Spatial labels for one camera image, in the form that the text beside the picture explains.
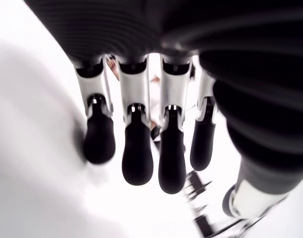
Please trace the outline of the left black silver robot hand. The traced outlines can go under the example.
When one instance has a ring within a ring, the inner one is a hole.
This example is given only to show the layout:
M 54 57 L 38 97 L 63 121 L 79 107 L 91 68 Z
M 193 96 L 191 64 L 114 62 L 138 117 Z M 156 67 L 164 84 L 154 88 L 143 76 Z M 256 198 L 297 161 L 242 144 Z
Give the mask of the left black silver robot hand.
M 303 0 L 29 0 L 76 66 L 199 54 L 242 156 L 224 212 L 257 218 L 303 179 Z

